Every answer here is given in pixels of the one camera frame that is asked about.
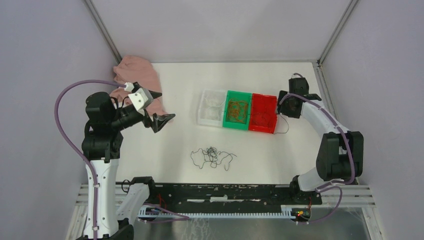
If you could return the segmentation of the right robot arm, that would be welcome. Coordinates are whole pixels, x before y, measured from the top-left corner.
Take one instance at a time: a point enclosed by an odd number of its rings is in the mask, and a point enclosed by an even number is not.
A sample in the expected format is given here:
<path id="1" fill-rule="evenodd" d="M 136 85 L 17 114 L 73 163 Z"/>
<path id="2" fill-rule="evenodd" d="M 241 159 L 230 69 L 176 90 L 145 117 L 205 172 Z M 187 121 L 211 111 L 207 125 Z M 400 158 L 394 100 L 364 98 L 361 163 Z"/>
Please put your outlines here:
<path id="1" fill-rule="evenodd" d="M 310 93 L 305 77 L 294 73 L 289 90 L 281 90 L 275 113 L 288 118 L 304 118 L 321 137 L 315 167 L 293 178 L 289 199 L 302 204 L 309 192 L 324 192 L 334 185 L 350 185 L 363 172 L 364 136 L 343 126 L 327 110 L 321 97 Z"/>

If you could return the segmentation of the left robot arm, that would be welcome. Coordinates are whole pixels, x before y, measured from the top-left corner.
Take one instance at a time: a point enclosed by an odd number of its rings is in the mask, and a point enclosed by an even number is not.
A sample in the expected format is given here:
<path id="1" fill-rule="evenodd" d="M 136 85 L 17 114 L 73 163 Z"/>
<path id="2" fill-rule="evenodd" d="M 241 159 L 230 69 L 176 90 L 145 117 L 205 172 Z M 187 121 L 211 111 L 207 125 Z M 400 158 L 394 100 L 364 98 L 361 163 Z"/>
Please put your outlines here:
<path id="1" fill-rule="evenodd" d="M 130 105 L 117 107 L 106 92 L 96 92 L 86 99 L 88 121 L 81 144 L 87 159 L 88 213 L 84 240 L 127 239 L 133 234 L 127 216 L 119 218 L 115 208 L 115 183 L 124 137 L 122 130 L 138 123 L 159 132 L 175 114 L 149 115 L 147 107 L 162 93 L 146 88 L 132 90 Z"/>

